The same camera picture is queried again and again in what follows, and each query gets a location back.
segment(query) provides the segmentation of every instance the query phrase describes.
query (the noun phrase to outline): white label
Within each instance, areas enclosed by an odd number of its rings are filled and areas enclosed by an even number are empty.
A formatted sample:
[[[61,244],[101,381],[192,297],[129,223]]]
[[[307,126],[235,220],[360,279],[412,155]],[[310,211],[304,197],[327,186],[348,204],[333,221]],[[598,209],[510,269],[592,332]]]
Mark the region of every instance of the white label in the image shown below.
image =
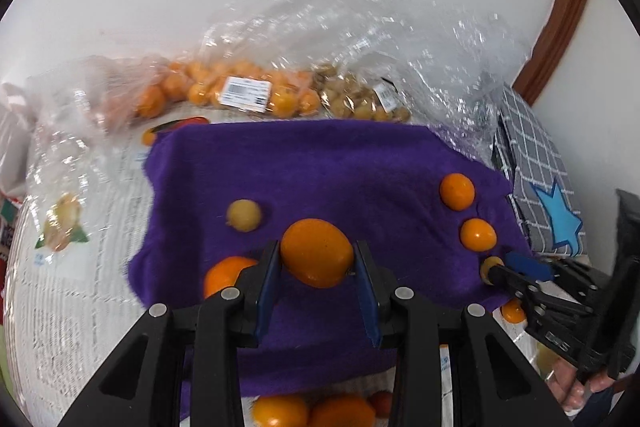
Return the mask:
[[[265,112],[271,83],[266,80],[252,80],[230,76],[220,93],[220,103],[247,111]]]
[[[389,86],[386,82],[380,82],[376,87],[373,88],[376,92],[376,95],[380,99],[380,103],[382,104],[382,108],[385,112],[392,112],[396,107],[400,105],[398,102],[398,97],[396,97],[396,92],[394,88]]]

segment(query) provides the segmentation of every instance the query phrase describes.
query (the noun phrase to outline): gray grid fabric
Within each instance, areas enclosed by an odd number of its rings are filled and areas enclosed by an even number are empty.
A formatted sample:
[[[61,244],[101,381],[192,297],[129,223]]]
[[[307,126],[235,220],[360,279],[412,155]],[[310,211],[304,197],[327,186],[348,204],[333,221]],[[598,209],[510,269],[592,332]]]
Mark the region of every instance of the gray grid fabric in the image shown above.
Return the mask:
[[[550,192],[556,180],[567,206],[579,217],[577,199],[553,140],[529,105],[509,87],[505,87],[502,96],[495,146],[494,163],[513,181],[510,201],[531,250],[562,257],[588,253],[584,229],[578,232],[577,252],[572,253],[568,245],[554,248],[549,218],[530,184]]]

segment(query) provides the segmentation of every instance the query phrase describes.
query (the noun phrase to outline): blue star pattern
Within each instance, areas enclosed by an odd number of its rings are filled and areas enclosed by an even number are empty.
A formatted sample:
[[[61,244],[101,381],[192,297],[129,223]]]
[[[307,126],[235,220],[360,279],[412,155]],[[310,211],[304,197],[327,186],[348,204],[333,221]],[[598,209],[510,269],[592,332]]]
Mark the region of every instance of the blue star pattern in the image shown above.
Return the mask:
[[[540,203],[545,209],[551,223],[551,231],[554,236],[554,248],[569,245],[571,255],[578,255],[578,232],[582,228],[582,220],[576,216],[566,204],[562,190],[558,187],[558,181],[554,179],[551,192],[545,192],[541,187],[531,184],[534,192],[540,198]]]

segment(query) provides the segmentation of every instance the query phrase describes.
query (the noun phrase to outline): brown wooden trim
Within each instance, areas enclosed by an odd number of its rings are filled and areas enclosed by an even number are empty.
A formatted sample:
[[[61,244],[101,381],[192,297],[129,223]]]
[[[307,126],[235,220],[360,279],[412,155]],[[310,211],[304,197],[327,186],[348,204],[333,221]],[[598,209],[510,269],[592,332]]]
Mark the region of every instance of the brown wooden trim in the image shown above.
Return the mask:
[[[587,0],[555,0],[551,15],[513,89],[532,105],[540,96],[569,46]]]

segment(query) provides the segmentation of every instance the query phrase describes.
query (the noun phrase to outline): purple towel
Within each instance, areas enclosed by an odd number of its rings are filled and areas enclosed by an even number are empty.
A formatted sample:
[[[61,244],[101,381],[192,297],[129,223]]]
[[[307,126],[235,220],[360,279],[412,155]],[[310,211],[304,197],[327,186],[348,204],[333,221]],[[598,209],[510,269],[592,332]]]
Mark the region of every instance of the purple towel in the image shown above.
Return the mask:
[[[482,284],[484,255],[464,248],[462,222],[481,217],[497,232],[491,254],[528,252],[500,174],[448,148],[426,127],[361,121],[283,121],[193,125],[159,136],[145,165],[155,199],[129,282],[146,306],[202,301],[207,270],[230,255],[259,255],[293,222],[317,217],[373,258],[399,283],[454,308],[494,309],[506,299]],[[462,172],[476,201],[449,210],[438,186]],[[258,230],[225,224],[234,200],[257,201]],[[293,393],[384,371],[393,352],[366,337],[354,278],[314,289],[283,274],[269,333],[259,349],[239,352],[243,396]]]

